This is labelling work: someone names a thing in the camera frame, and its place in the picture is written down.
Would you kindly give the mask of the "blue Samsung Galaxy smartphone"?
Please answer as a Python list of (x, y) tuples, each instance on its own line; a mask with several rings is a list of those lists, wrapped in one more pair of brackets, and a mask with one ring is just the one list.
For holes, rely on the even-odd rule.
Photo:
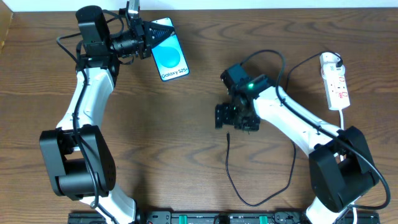
[(176, 32), (154, 47), (152, 55), (163, 82), (184, 77), (190, 73)]

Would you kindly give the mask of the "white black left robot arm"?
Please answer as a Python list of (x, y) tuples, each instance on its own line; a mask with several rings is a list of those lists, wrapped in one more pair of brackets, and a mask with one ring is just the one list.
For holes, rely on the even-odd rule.
[(121, 30), (109, 31), (107, 10), (76, 12), (81, 41), (71, 55), (77, 84), (65, 116), (39, 144), (54, 193), (89, 205), (106, 223), (145, 223), (146, 216), (116, 182), (116, 165), (101, 133), (104, 110), (124, 59), (147, 58), (175, 35), (171, 22), (143, 21), (128, 8), (112, 13)]

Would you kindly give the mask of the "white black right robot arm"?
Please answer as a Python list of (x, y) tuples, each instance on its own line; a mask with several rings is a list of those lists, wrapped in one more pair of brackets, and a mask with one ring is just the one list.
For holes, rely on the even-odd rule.
[(231, 125), (258, 131), (267, 121), (308, 157), (316, 195), (305, 211), (310, 223), (334, 223), (355, 201), (381, 181), (364, 134), (354, 126), (343, 130), (292, 100), (265, 75), (250, 77), (237, 63), (221, 74), (230, 103), (215, 108), (215, 127)]

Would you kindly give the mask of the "white charger adapter plug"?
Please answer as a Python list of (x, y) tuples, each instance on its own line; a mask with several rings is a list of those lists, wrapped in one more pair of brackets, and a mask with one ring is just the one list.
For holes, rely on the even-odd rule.
[(324, 80), (333, 77), (343, 77), (345, 71), (345, 66), (341, 63), (328, 62), (321, 65), (321, 76)]

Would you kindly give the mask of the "white power strip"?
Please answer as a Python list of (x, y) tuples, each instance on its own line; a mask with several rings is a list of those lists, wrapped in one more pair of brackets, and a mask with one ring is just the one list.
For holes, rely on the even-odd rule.
[[(324, 52), (320, 55), (320, 65), (324, 63), (341, 63), (343, 61), (338, 54)], [(332, 111), (343, 110), (350, 105), (348, 89), (345, 75), (343, 77), (333, 77), (324, 80), (326, 100), (328, 108)]]

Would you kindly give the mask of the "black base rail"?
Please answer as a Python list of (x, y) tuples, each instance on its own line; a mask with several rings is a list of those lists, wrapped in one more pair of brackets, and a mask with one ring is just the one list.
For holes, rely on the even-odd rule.
[[(145, 224), (265, 224), (310, 223), (302, 212), (274, 212), (274, 213), (172, 213), (168, 211), (150, 212), (143, 218), (137, 218), (132, 223)], [(98, 213), (70, 213), (68, 224), (106, 223), (104, 217)], [(353, 223), (353, 214), (348, 212), (334, 223)], [(358, 213), (359, 224), (380, 224), (378, 213)]]

